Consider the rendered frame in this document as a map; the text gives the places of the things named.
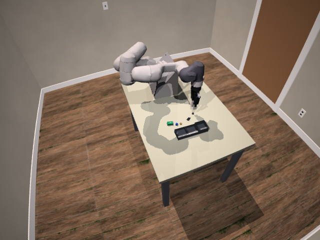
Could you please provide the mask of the black rack of bins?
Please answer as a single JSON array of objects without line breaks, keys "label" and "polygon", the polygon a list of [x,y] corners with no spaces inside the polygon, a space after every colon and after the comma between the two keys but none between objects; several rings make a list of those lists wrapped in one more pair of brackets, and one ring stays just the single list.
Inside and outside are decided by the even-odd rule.
[{"label": "black rack of bins", "polygon": [[188,137],[192,137],[198,134],[208,132],[208,130],[209,130],[209,127],[205,122],[205,120],[201,120],[201,121],[195,122],[194,124],[177,128],[174,130],[174,133],[178,140],[182,140]]}]

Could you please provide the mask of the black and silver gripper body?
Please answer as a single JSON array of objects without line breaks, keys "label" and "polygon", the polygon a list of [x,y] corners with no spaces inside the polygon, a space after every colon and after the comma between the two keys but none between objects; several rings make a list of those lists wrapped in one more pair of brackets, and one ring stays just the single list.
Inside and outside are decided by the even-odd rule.
[{"label": "black and silver gripper body", "polygon": [[197,96],[202,87],[193,87],[191,86],[191,90],[195,92],[195,96]]}]

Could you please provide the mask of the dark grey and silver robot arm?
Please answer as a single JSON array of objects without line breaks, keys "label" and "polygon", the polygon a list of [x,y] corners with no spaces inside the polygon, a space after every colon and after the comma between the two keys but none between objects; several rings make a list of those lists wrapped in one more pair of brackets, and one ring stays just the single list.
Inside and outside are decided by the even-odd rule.
[{"label": "dark grey and silver robot arm", "polygon": [[137,42],[125,54],[120,55],[113,63],[119,72],[120,82],[125,86],[135,82],[155,83],[163,80],[169,72],[176,72],[184,83],[189,83],[196,88],[203,85],[205,66],[200,61],[194,61],[190,66],[186,61],[167,63],[154,60],[149,56],[142,57],[147,47],[142,42]]}]

